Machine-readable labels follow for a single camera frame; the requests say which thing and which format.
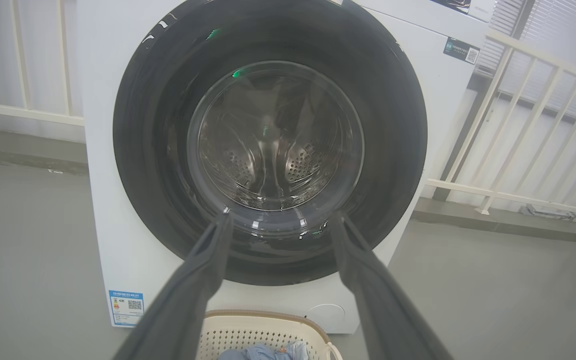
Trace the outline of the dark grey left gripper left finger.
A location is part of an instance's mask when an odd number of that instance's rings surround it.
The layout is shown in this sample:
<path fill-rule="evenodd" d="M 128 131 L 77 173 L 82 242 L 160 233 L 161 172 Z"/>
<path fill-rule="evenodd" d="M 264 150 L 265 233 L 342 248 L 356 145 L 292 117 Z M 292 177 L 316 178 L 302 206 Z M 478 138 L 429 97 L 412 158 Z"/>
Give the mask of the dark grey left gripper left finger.
<path fill-rule="evenodd" d="M 226 275 L 233 218 L 217 215 L 114 355 L 115 360 L 194 360 L 207 303 Z"/>

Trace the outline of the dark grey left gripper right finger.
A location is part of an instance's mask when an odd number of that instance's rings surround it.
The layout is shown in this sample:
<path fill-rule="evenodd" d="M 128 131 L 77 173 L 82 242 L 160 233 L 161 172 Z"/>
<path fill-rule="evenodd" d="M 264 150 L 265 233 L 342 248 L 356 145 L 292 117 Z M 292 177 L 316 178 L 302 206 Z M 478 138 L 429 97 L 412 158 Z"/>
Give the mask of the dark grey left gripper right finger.
<path fill-rule="evenodd" d="M 337 269 L 354 294 L 371 360 L 450 360 L 448 349 L 345 214 L 329 218 Z"/>

